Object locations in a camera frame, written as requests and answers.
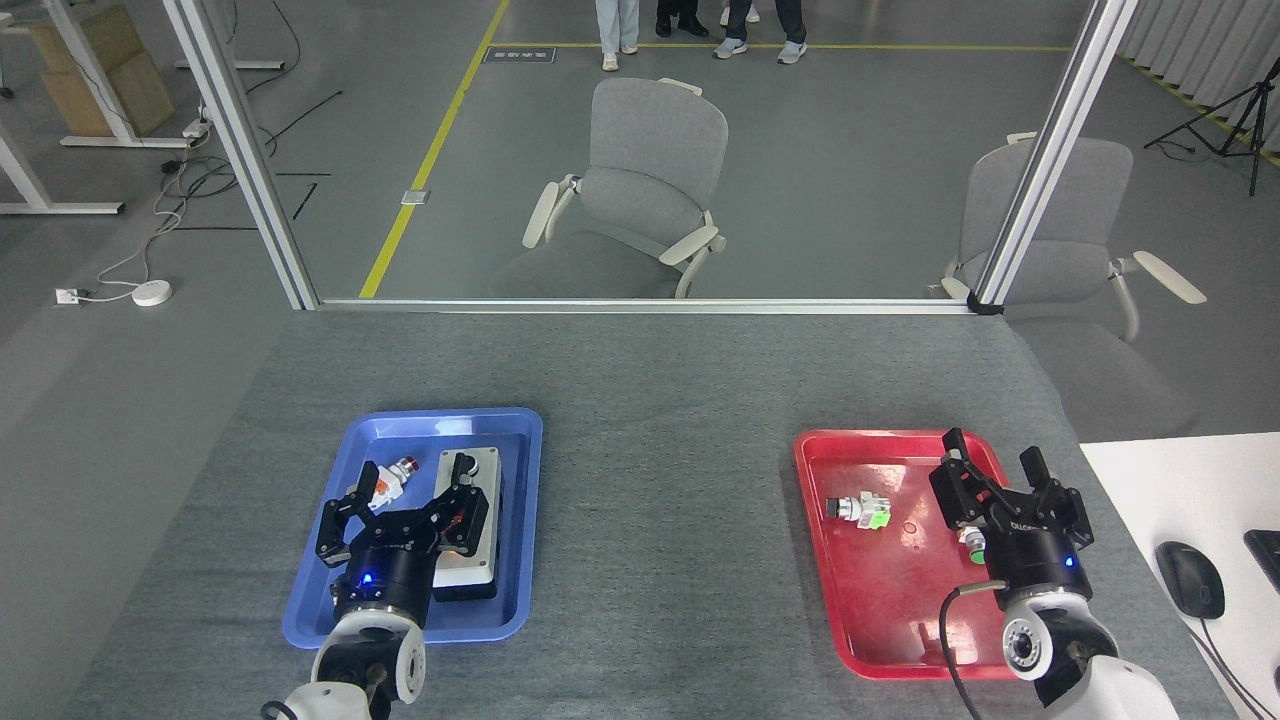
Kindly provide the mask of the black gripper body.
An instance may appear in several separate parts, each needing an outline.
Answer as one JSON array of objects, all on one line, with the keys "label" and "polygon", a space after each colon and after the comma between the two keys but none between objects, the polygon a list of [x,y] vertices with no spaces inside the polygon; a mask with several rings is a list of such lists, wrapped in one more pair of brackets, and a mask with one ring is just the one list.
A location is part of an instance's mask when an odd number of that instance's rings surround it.
[{"label": "black gripper body", "polygon": [[998,603],[1057,589],[1085,600],[1093,597],[1073,543],[1073,529],[1057,518],[1010,518],[996,510],[986,519],[984,538],[989,579],[1005,583],[1005,589],[996,593]]},{"label": "black gripper body", "polygon": [[332,587],[333,620],[358,609],[389,609],[424,626],[439,530],[429,514],[380,514],[349,543],[346,570]]}]

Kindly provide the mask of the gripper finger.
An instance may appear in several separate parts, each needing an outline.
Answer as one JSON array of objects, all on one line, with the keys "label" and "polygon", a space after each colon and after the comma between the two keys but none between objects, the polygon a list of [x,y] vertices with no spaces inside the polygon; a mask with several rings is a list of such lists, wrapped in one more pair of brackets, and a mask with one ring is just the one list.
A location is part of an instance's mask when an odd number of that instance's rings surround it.
[{"label": "gripper finger", "polygon": [[1019,455],[1021,468],[1030,486],[1030,509],[1024,512],[1046,530],[1060,532],[1076,548],[1094,542],[1087,510],[1079,491],[1065,487],[1051,477],[1041,448],[1030,446]]},{"label": "gripper finger", "polygon": [[378,518],[369,507],[379,479],[378,465],[374,461],[365,461],[358,483],[353,491],[342,498],[329,500],[320,514],[315,553],[326,568],[339,568],[348,562],[353,551],[344,542],[346,527],[351,518],[358,516],[364,523],[365,533],[356,539],[356,553],[371,553],[374,550],[383,550],[383,543],[370,536],[372,530],[380,530]]},{"label": "gripper finger", "polygon": [[475,456],[457,454],[451,466],[449,486],[425,505],[440,551],[463,557],[472,557],[479,551],[490,505],[485,492],[475,483],[477,473]]},{"label": "gripper finger", "polygon": [[928,475],[943,523],[959,530],[987,518],[995,505],[1007,506],[995,480],[972,461],[964,432],[959,427],[942,437],[943,457]]}]

